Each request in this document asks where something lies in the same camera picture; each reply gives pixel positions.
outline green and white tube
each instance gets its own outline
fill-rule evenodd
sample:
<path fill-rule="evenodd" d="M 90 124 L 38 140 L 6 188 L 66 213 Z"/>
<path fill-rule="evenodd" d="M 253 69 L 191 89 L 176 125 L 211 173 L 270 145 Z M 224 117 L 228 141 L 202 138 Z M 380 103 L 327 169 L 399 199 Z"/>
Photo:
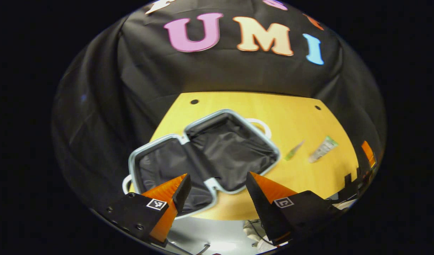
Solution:
<path fill-rule="evenodd" d="M 322 156 L 326 155 L 328 152 L 330 152 L 333 148 L 337 147 L 338 143 L 335 142 L 332 138 L 329 136 L 326 137 L 323 143 L 317 148 L 315 152 L 308 158 L 308 161 L 310 163 L 316 162 L 318 159 L 320 159 Z"/>

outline orange object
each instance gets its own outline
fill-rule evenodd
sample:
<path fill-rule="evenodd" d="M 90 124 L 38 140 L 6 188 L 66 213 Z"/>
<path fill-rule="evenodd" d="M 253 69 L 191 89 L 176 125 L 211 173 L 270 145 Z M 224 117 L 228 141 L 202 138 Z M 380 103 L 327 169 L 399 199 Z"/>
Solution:
<path fill-rule="evenodd" d="M 256 173 L 250 172 L 253 178 L 255 179 L 256 183 L 260 187 L 260 189 L 263 191 L 264 196 L 267 198 L 269 203 L 272 204 L 272 202 L 276 199 L 289 197 L 290 195 L 295 195 L 297 192 L 288 189 L 287 187 L 278 184 L 275 181 L 271 181 L 267 179 L 264 176 L 258 175 Z"/>
<path fill-rule="evenodd" d="M 141 194 L 145 197 L 154 198 L 168 203 L 169 207 L 149 234 L 151 237 L 158 240 L 159 242 L 165 242 L 165 239 L 167 238 L 167 234 L 170 231 L 173 221 L 178 214 L 178 210 L 176 209 L 175 203 L 173 202 L 173 195 L 175 194 L 176 190 L 178 189 L 179 185 L 181 184 L 186 175 L 187 174 L 178 176 Z"/>
<path fill-rule="evenodd" d="M 361 148 L 365 152 L 366 158 L 370 162 L 370 167 L 373 168 L 376 165 L 376 157 L 374 156 L 373 150 L 371 150 L 370 145 L 367 141 L 364 141 Z"/>
<path fill-rule="evenodd" d="M 315 27 L 317 27 L 321 30 L 324 30 L 324 28 L 322 26 L 320 26 L 319 23 L 315 19 L 313 19 L 312 17 L 310 17 L 306 14 L 303 14 L 303 15 L 305 15 L 308 18 L 308 20 L 311 22 L 311 24 L 313 24 Z"/>

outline pink letter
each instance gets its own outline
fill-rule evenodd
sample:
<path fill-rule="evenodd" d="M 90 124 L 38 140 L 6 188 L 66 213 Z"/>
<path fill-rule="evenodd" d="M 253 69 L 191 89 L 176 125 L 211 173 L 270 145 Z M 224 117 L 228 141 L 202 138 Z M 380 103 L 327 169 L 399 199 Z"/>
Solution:
<path fill-rule="evenodd" d="M 267 4 L 267 5 L 273 6 L 275 8 L 279 8 L 279 9 L 282 9 L 282 10 L 288 10 L 288 8 L 286 8 L 286 6 L 284 6 L 279 1 L 275 1 L 275 0 L 263 0 L 263 2 L 265 4 Z"/>
<path fill-rule="evenodd" d="M 222 13 L 205 13 L 196 17 L 203 21 L 204 38 L 201 41 L 191 41 L 187 36 L 186 24 L 190 19 L 177 19 L 167 23 L 164 28 L 168 29 L 170 43 L 178 51 L 194 52 L 212 48 L 220 39 L 218 19 Z"/>

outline orange letter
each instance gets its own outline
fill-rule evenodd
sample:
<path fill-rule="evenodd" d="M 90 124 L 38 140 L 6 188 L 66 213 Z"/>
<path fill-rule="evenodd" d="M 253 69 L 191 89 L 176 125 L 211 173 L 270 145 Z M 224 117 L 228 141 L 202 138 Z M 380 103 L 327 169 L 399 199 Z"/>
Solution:
<path fill-rule="evenodd" d="M 241 26 L 241 43 L 238 45 L 239 50 L 257 51 L 259 46 L 255 44 L 255 38 L 264 51 L 268 51 L 272 47 L 274 53 L 292 56 L 290 39 L 288 32 L 290 28 L 281 24 L 272 23 L 267 31 L 261 24 L 253 18 L 249 17 L 234 17 L 234 21 Z"/>
<path fill-rule="evenodd" d="M 320 25 L 319 25 L 319 23 L 317 22 L 317 21 L 315 21 L 312 17 L 309 17 L 309 16 L 307 16 L 307 15 L 305 15 L 307 18 L 308 18 L 308 20 L 311 22 L 311 24 L 313 24 L 315 27 L 317 27 L 317 28 L 319 28 L 319 29 L 321 29 L 321 30 L 324 30 L 324 28 L 322 28 Z"/>

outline small green item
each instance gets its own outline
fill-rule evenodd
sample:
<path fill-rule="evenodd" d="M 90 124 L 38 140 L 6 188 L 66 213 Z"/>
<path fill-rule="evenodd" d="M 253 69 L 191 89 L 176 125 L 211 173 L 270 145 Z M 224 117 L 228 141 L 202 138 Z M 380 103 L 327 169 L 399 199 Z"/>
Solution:
<path fill-rule="evenodd" d="M 303 142 L 305 142 L 305 140 L 303 140 L 296 147 L 294 147 L 292 150 L 290 150 L 290 153 L 288 153 L 288 155 L 286 155 L 286 157 L 285 157 L 286 161 L 290 160 L 296 154 L 297 150 L 302 146 Z"/>

